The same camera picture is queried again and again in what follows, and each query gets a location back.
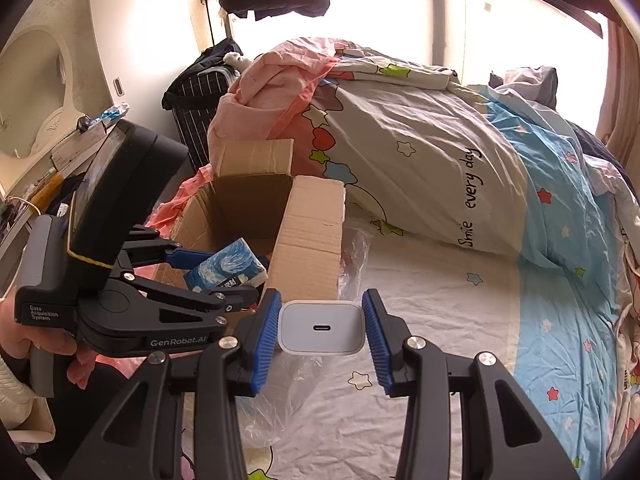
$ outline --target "silver screw head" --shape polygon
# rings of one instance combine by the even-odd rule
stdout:
[[[484,366],[495,365],[495,362],[497,360],[498,359],[496,359],[495,355],[493,355],[491,352],[482,352],[478,356],[478,361],[480,361]]]
[[[414,350],[419,350],[427,346],[427,340],[419,335],[412,335],[406,340],[406,345]]]
[[[232,335],[225,336],[223,338],[220,338],[220,340],[218,341],[218,346],[226,350],[235,348],[236,346],[238,346],[238,339],[236,339]]]
[[[150,364],[159,365],[166,361],[166,354],[164,352],[156,350],[155,352],[151,352],[146,360],[149,361]]]

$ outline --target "red star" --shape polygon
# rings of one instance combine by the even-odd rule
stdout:
[[[551,204],[551,193],[549,193],[545,188],[540,189],[537,193],[540,202],[543,204]]]
[[[546,395],[549,397],[549,400],[558,400],[559,393],[560,393],[559,390],[556,390],[554,387],[551,387],[551,389],[546,393]]]

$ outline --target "pink fabric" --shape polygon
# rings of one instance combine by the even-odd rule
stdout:
[[[226,142],[279,138],[338,62],[337,51],[347,46],[343,40],[297,38],[281,43],[243,72],[220,99],[209,125],[207,141],[214,173]]]
[[[189,199],[207,182],[211,182],[210,164],[203,166],[195,176],[180,184],[171,201],[161,203],[149,217],[146,226],[158,229],[160,236],[167,238],[174,228],[175,219],[182,214]]]

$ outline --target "cardboard flap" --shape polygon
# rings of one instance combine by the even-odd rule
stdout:
[[[297,176],[273,250],[267,288],[282,302],[336,300],[344,219],[344,184]]]
[[[293,140],[228,143],[213,186],[230,238],[276,239],[291,191]]]
[[[238,175],[216,179],[216,196],[230,236],[275,240],[291,191],[288,174]]]
[[[293,139],[230,142],[220,155],[219,177],[291,174]]]
[[[229,239],[225,216],[211,184],[193,195],[176,221],[169,236],[185,248],[216,252],[233,240]]]

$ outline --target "plaid bag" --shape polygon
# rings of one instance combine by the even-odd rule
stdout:
[[[195,171],[209,163],[207,129],[218,110],[220,98],[237,77],[236,70],[223,62],[228,52],[242,54],[231,38],[205,50],[171,83],[162,97],[162,108],[174,113],[180,138],[189,149]]]

